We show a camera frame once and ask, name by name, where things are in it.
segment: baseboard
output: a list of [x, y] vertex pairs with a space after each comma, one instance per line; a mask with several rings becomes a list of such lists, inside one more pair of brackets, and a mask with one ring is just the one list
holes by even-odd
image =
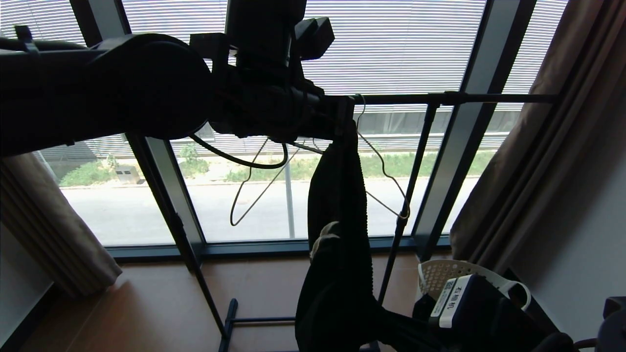
[[61, 290], [59, 290], [54, 284], [50, 286], [46, 293], [41, 296], [39, 302], [35, 304], [35, 307], [31, 309], [30, 313], [28, 313], [15, 331], [13, 331], [13, 334], [11, 334], [6, 342], [0, 347], [0, 352], [19, 351], [60, 296]]
[[[515, 275], [515, 273], [511, 269], [507, 269], [503, 276], [509, 280], [523, 282], [517, 275]], [[557, 326], [546, 314], [546, 312], [543, 310], [543, 308], [539, 305], [534, 297], [532, 298], [528, 309], [526, 309], [526, 313], [531, 318], [533, 318], [533, 320], [537, 323], [537, 325], [539, 325], [544, 333], [552, 334], [559, 331]]]

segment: white label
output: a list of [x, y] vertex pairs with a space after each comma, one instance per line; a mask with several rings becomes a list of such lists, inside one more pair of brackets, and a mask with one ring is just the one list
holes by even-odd
[[459, 302], [461, 301], [461, 297], [463, 297], [463, 293], [465, 292], [467, 283], [470, 281], [470, 277], [471, 275], [461, 276], [456, 280], [456, 284], [450, 294], [450, 298], [443, 309], [443, 313], [441, 313], [441, 318], [439, 318], [440, 328], [452, 328], [452, 320], [454, 318], [454, 314], [456, 313], [456, 308], [459, 307]]
[[443, 290], [441, 290], [441, 294], [439, 295], [439, 299], [437, 300], [437, 305], [435, 305], [433, 312], [431, 313], [431, 317], [436, 318], [439, 314], [441, 314], [441, 311], [446, 306], [448, 296], [450, 295], [450, 292], [452, 292], [452, 288], [454, 288], [455, 281], [456, 277], [446, 281], [446, 284], [443, 286]]

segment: beige curtain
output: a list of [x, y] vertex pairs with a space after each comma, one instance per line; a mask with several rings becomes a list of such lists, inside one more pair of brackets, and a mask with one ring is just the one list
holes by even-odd
[[456, 259], [502, 273], [577, 160], [624, 99], [626, 1], [570, 1], [517, 125], [473, 189], [450, 241]]
[[120, 267], [39, 160], [31, 153], [8, 157], [0, 168], [2, 226], [54, 283], [73, 298], [112, 285]]

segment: brown tiled floor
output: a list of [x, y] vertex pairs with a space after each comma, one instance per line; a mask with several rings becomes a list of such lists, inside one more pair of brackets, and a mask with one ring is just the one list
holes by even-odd
[[[386, 256], [374, 256], [378, 292]], [[396, 260], [385, 307], [410, 314], [417, 259]], [[231, 298], [238, 317], [293, 316], [307, 258], [206, 262], [203, 272], [223, 317]], [[183, 264], [124, 266], [116, 284], [80, 301], [62, 300], [23, 346], [23, 352], [217, 351], [219, 332], [195, 278]], [[231, 352], [297, 349], [293, 325], [237, 327]]]

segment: white plastic basket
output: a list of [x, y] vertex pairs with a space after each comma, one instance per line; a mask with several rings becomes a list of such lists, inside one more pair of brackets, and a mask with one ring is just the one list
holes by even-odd
[[487, 281], [494, 285], [494, 287], [502, 292], [502, 294], [506, 297], [509, 297], [508, 291], [513, 286], [519, 284], [526, 292], [526, 303], [521, 309], [525, 311], [530, 305], [530, 290], [528, 290], [526, 285], [518, 281], [507, 280], [495, 272], [476, 264], [452, 259], [435, 259], [420, 263], [418, 266], [418, 272], [418, 299], [425, 294], [429, 294], [433, 299], [437, 300], [439, 299], [443, 286], [449, 279], [465, 275], [478, 274], [480, 276], [484, 276]]

